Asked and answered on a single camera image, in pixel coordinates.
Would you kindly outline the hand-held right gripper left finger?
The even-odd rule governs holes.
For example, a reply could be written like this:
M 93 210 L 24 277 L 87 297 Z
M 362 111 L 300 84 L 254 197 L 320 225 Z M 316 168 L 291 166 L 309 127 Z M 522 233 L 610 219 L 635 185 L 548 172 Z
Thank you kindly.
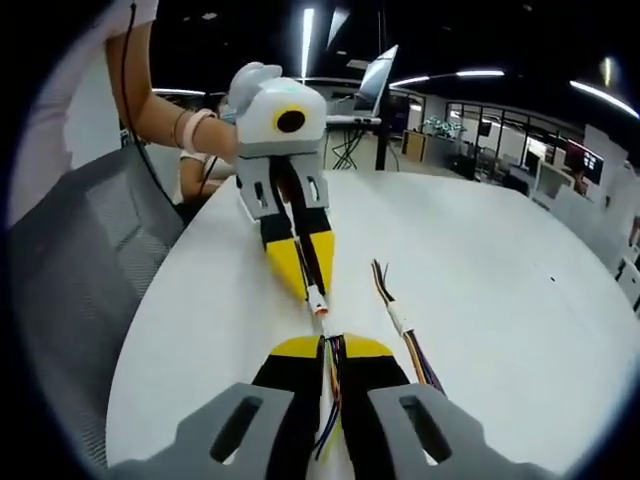
M 178 423 L 173 442 L 110 479 L 303 479 L 320 423 L 323 339 L 273 348 L 251 383 L 235 383 Z

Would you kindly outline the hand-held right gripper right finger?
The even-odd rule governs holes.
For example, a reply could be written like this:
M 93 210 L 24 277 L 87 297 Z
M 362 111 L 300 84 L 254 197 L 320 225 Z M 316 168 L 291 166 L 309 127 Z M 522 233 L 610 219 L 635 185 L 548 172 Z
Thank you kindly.
M 486 442 L 479 421 L 435 387 L 408 380 L 391 350 L 347 334 L 343 431 L 358 479 L 552 479 Z

